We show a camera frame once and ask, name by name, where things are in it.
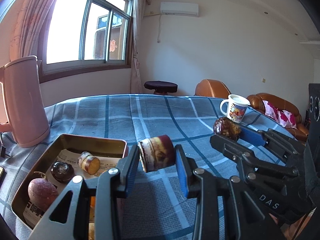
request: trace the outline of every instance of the mug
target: mug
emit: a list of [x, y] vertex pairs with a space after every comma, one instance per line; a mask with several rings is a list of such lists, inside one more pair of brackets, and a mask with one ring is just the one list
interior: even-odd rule
[[[222, 106], [224, 103], [228, 103], [227, 112], [222, 111]], [[236, 123], [240, 123], [249, 105], [250, 102], [248, 99], [238, 95], [229, 95], [228, 99], [225, 99], [221, 102], [220, 111], [230, 120]]]

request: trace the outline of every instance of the smartphone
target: smartphone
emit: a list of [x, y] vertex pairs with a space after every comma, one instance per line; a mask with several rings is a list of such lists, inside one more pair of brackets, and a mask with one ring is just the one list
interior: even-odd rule
[[4, 168], [0, 166], [0, 184], [2, 182], [3, 177], [4, 177]]

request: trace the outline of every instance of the wall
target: wall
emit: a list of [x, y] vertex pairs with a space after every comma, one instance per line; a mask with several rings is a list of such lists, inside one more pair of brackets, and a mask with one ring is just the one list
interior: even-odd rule
[[198, 3], [200, 17], [162, 15], [160, 43], [159, 16], [144, 17], [139, 40], [142, 84], [175, 82], [176, 95], [194, 95], [202, 79], [217, 79], [244, 97], [278, 95], [304, 114], [314, 61], [294, 35], [267, 15], [225, 0], [152, 0], [146, 13], [159, 12], [161, 1]]
[[44, 106], [70, 98], [130, 93], [130, 68], [69, 76], [40, 84]]
[[313, 77], [314, 83], [320, 83], [320, 59], [314, 59], [315, 73]]
[[[0, 22], [0, 66], [10, 61], [9, 44], [12, 28], [24, 0], [16, 0]], [[75, 75], [40, 84], [45, 106], [82, 96], [126, 94], [130, 92], [131, 69], [105, 70]], [[0, 122], [7, 122], [3, 100], [0, 100]]]

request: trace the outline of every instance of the round stool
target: round stool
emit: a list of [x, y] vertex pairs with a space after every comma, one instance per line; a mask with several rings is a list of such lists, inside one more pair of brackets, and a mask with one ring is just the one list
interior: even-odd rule
[[175, 93], [178, 90], [177, 84], [166, 81], [147, 81], [144, 87], [150, 90], [154, 89], [154, 95], [162, 96], [167, 96], [168, 93]]

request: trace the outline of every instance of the curtain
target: curtain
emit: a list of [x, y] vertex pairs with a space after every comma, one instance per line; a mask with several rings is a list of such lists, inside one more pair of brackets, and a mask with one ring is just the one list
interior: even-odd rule
[[11, 34], [10, 60], [30, 56], [54, 0], [24, 0]]
[[142, 94], [139, 70], [140, 63], [138, 60], [138, 42], [146, 3], [151, 4], [151, 0], [133, 0], [133, 56], [131, 63], [131, 94]]

